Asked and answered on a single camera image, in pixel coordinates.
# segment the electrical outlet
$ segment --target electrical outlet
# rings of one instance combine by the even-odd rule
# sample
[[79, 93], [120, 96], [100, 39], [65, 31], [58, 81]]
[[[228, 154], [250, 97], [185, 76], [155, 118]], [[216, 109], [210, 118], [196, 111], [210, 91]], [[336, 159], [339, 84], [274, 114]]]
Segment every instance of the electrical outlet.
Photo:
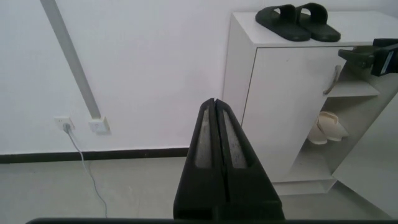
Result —
[[90, 125], [91, 131], [95, 133], [107, 133], [109, 132], [109, 125], [106, 117], [102, 117], [101, 119], [92, 119], [88, 122]]
[[57, 127], [61, 130], [63, 130], [63, 124], [67, 123], [70, 125], [70, 129], [75, 129], [75, 126], [72, 123], [72, 120], [70, 117], [66, 116], [59, 116], [59, 117], [54, 117], [55, 124]]

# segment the white wall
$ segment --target white wall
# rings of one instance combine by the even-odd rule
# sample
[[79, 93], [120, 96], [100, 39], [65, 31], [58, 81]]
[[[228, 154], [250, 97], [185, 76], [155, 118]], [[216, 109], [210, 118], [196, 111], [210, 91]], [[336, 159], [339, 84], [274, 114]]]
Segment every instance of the white wall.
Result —
[[[111, 127], [97, 136], [40, 2], [1, 1], [0, 154], [74, 151], [59, 115], [71, 116], [83, 150], [187, 147], [201, 102], [221, 97], [231, 12], [289, 2], [57, 1]], [[315, 2], [334, 11], [394, 3]]]

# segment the white cable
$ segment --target white cable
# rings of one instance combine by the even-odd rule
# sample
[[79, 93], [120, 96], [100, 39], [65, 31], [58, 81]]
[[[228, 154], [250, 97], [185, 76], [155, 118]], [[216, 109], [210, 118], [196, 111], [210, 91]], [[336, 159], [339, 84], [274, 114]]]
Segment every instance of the white cable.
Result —
[[80, 157], [81, 157], [81, 163], [83, 164], [83, 168], [85, 169], [86, 173], [91, 177], [91, 179], [92, 179], [92, 181], [93, 181], [93, 185], [94, 185], [94, 190], [95, 190], [95, 192], [96, 192], [98, 198], [99, 198], [99, 199], [103, 202], [103, 204], [104, 204], [104, 208], [105, 208], [105, 218], [107, 218], [107, 217], [108, 217], [108, 208], [107, 208], [107, 206], [106, 206], [106, 202], [105, 202], [105, 200], [101, 197], [100, 193], [98, 193], [97, 185], [95, 184], [95, 179], [94, 179], [94, 177], [93, 177], [93, 174], [91, 174], [90, 166], [88, 166], [88, 170], [87, 170], [86, 165], [85, 165], [85, 158], [83, 157], [83, 153], [81, 153], [81, 151], [79, 150], [79, 148], [76, 146], [76, 144], [75, 144], [75, 142], [74, 142], [72, 136], [70, 135], [70, 125], [67, 124], [67, 123], [63, 124], [63, 130], [68, 134], [68, 136], [69, 136], [69, 138], [70, 138], [70, 140], [71, 140], [73, 146], [74, 146], [75, 149], [79, 152]]

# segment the floor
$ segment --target floor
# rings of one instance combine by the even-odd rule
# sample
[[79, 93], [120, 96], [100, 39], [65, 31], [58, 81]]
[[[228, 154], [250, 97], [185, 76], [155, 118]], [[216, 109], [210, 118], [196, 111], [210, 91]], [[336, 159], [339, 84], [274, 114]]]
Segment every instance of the floor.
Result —
[[[184, 157], [88, 161], [108, 217], [172, 218]], [[0, 220], [103, 217], [80, 161], [0, 164]], [[388, 219], [342, 184], [328, 194], [281, 197], [287, 219]]]

